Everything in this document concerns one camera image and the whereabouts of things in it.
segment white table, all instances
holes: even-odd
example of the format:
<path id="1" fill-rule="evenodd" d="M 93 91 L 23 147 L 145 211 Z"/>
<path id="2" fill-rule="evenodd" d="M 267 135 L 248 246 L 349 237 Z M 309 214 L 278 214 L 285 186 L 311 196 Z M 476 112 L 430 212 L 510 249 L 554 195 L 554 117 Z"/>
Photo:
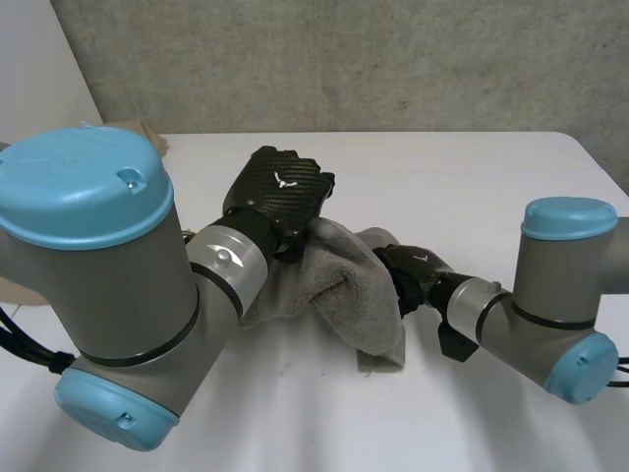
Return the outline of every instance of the white table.
<path id="1" fill-rule="evenodd" d="M 16 313 L 16 311 L 18 311 L 18 305 L 14 305 L 13 303 L 2 302 L 0 303 L 0 307 L 2 307 L 2 309 L 7 315 L 9 315 L 9 317 L 12 317 Z"/>
<path id="2" fill-rule="evenodd" d="M 165 165 L 184 228 L 220 213 L 261 145 L 294 148 L 336 173 L 323 215 L 352 230 L 382 226 L 455 268 L 513 284 L 526 203 L 551 195 L 629 199 L 571 138 L 554 133 L 339 133 L 169 136 Z M 605 297 L 599 330 L 629 355 L 629 297 Z M 47 307 L 15 320 L 48 347 L 72 344 Z M 625 471 L 629 397 L 567 405 L 479 351 L 465 364 L 438 349 L 438 315 L 404 320 L 401 374 L 356 370 L 355 352 L 316 320 L 240 332 L 155 452 L 75 425 L 57 378 L 0 353 L 0 458 L 15 471 Z"/>

